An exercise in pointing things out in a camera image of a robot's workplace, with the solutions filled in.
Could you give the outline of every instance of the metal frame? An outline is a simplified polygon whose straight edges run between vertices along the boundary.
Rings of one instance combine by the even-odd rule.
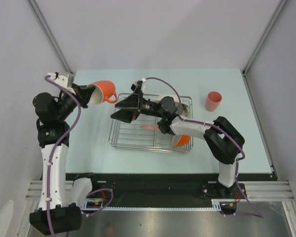
[[[242,73],[242,79],[243,79],[243,82],[245,84],[247,94],[248,94],[248,97],[249,97],[249,101],[250,101],[250,104],[251,104],[251,107],[252,107],[252,110],[253,110],[253,114],[255,116],[255,119],[256,119],[256,122],[257,122],[257,125],[258,125],[258,129],[259,129],[259,132],[260,132],[260,136],[261,136],[261,139],[262,139],[263,146],[265,148],[265,153],[266,153],[268,162],[269,162],[269,164],[271,166],[271,170],[273,172],[275,172],[276,176],[278,177],[278,174],[277,174],[277,172],[276,172],[276,170],[274,168],[274,164],[273,164],[273,160],[272,160],[272,157],[271,157],[270,149],[269,149],[269,146],[268,146],[266,138],[265,138],[265,134],[264,134],[264,131],[263,131],[263,128],[262,128],[262,125],[261,125],[261,121],[260,121],[260,118],[259,118],[259,115],[258,115],[258,111],[257,111],[256,105],[255,105],[254,99],[252,97],[250,87],[248,85],[247,77],[246,77],[246,75],[244,73]]]
[[[82,211],[96,211],[98,208],[86,208],[88,202],[101,201],[101,198],[86,200],[81,208]],[[156,207],[106,207],[106,211],[221,211],[219,201],[213,200],[212,207],[184,207],[184,208],[156,208]]]
[[[296,237],[296,202],[295,201],[284,201],[284,211],[286,218],[290,226],[292,236]]]
[[[73,181],[66,181],[66,192],[72,188]],[[294,195],[288,181],[243,181],[247,196],[251,201],[294,201]],[[39,200],[42,181],[32,181],[25,200]]]
[[[250,70],[250,67],[252,66],[252,64],[254,63],[255,59],[257,58],[258,54],[260,53],[262,47],[264,46],[266,40],[268,39],[268,37],[270,36],[270,33],[272,32],[272,29],[274,28],[275,24],[278,22],[280,15],[282,14],[285,6],[287,5],[289,0],[281,0],[279,2],[279,4],[277,5],[270,21],[268,22],[256,48],[254,49],[253,53],[251,54],[251,57],[246,65],[246,67],[244,68],[244,75],[246,75],[248,73],[248,71]]]
[[[64,66],[66,72],[72,73],[52,31],[50,30],[42,12],[40,11],[40,8],[39,8],[37,2],[35,0],[27,0],[27,2],[29,3],[30,8],[32,9],[35,18],[37,19],[39,25],[41,26],[41,29],[43,30],[44,34],[46,35],[46,38],[50,42],[50,46],[53,48],[59,61]]]

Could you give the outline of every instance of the red wire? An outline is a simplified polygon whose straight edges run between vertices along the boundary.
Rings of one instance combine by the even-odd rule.
[[[106,199],[106,197],[105,197],[105,193],[104,193],[104,191],[101,191],[101,193],[102,193],[102,199],[103,199],[103,201],[102,201],[102,202],[104,202],[104,201],[105,201],[105,199]]]
[[[236,199],[239,199],[239,200],[236,202],[236,204],[237,204],[238,202],[240,202],[241,197],[239,196],[239,194],[238,194],[237,192],[235,192],[235,196],[236,196]]]

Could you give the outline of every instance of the metal rod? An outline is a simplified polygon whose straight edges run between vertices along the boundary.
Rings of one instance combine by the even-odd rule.
[[[66,191],[72,187],[67,183]],[[294,201],[294,195],[288,181],[245,181],[241,182],[246,186],[246,192],[251,201]],[[42,181],[32,181],[26,200],[39,200],[42,188]]]
[[[286,214],[287,222],[292,232],[292,236],[296,237],[296,202],[284,201],[282,204]]]
[[[271,157],[270,149],[269,149],[269,146],[267,144],[265,134],[264,134],[264,131],[263,131],[263,128],[262,128],[262,125],[261,125],[261,121],[260,121],[260,118],[259,118],[259,115],[258,115],[258,111],[257,111],[256,105],[255,105],[254,99],[252,97],[252,93],[251,93],[248,81],[247,81],[247,77],[243,74],[242,78],[243,78],[243,82],[245,84],[245,88],[247,90],[247,94],[248,94],[249,101],[250,101],[250,104],[251,104],[251,107],[252,107],[252,110],[253,110],[253,114],[255,116],[255,119],[256,119],[256,122],[257,122],[257,125],[258,125],[258,129],[259,129],[259,132],[260,132],[260,136],[261,136],[261,139],[262,139],[263,146],[265,148],[265,153],[266,153],[267,159],[269,161],[269,164],[270,164],[271,168],[273,168],[275,174],[277,175],[276,170],[274,168],[273,160],[272,160],[272,157]]]
[[[264,46],[266,40],[268,39],[268,37],[270,36],[270,33],[272,31],[272,29],[274,28],[275,24],[277,23],[280,15],[282,14],[285,6],[287,5],[289,0],[281,0],[281,2],[277,5],[270,21],[268,22],[256,48],[254,49],[244,71],[244,75],[246,75],[248,73],[248,71],[250,70],[253,62],[255,61],[255,59],[257,58],[259,52],[261,51],[262,47]]]
[[[36,2],[36,0],[27,0],[27,2],[29,3],[30,8],[32,9],[32,12],[33,12],[35,18],[37,19],[39,25],[41,26],[44,34],[46,35],[50,45],[52,46],[56,56],[58,57],[59,61],[61,62],[61,64],[63,65],[63,67],[65,68],[65,70],[68,73],[72,73],[58,43],[55,40],[55,37],[54,37],[52,31],[50,30],[41,10]]]
[[[154,118],[154,124],[157,124],[157,117]],[[153,141],[152,141],[152,146],[156,146],[156,130],[153,131]]]

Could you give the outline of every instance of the mug handle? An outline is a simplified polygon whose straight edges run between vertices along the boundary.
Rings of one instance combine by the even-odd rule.
[[[107,96],[104,98],[104,100],[111,104],[115,103],[117,101],[116,91],[114,91],[113,95],[115,96],[115,100],[110,100]]]

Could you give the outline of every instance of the orange cup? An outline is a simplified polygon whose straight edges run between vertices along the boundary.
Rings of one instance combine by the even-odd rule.
[[[222,101],[222,95],[217,91],[211,91],[207,95],[205,108],[208,111],[212,112],[217,108],[217,106],[220,104],[221,101]]]
[[[104,101],[107,101],[111,104],[117,101],[115,85],[113,82],[109,80],[100,80],[90,85],[95,86],[95,90],[90,98],[91,103],[99,105]],[[110,100],[113,95],[115,96],[115,100]]]

